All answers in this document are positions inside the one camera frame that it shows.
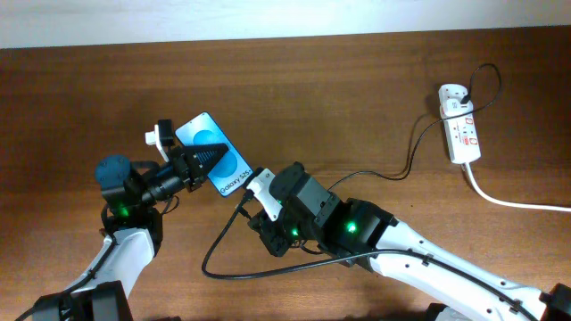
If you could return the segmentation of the blue Galaxy smartphone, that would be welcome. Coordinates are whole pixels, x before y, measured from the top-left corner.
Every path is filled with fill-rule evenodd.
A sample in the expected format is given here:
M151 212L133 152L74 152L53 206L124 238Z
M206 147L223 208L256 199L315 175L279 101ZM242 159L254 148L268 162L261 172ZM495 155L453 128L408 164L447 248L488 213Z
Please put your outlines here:
M208 178L222 197L240 188L252 174L250 165L208 112L177 128L175 136L184 146L206 146L197 156L211 166Z

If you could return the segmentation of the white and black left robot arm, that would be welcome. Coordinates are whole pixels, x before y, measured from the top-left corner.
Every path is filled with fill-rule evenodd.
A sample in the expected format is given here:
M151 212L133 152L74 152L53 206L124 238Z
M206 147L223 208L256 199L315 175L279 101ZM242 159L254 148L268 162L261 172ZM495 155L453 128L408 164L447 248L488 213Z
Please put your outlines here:
M228 150L226 144L177 146L162 165L123 155L101 160L95 179L105 200L102 249L71 285L40 297L20 318L130 320L128 296L163 239L165 213L157 203L200 188Z

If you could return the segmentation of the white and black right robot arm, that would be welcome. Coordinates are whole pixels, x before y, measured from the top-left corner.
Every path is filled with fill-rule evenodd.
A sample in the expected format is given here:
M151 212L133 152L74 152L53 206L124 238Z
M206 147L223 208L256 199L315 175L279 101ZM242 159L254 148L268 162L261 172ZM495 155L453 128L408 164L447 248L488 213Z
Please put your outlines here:
M487 272L429 242L375 203L341 200L299 162L273 174L256 169L245 184L262 205L250 224L281 257L314 241L346 267L359 265L429 294L472 320L568 320L570 289L550 292Z

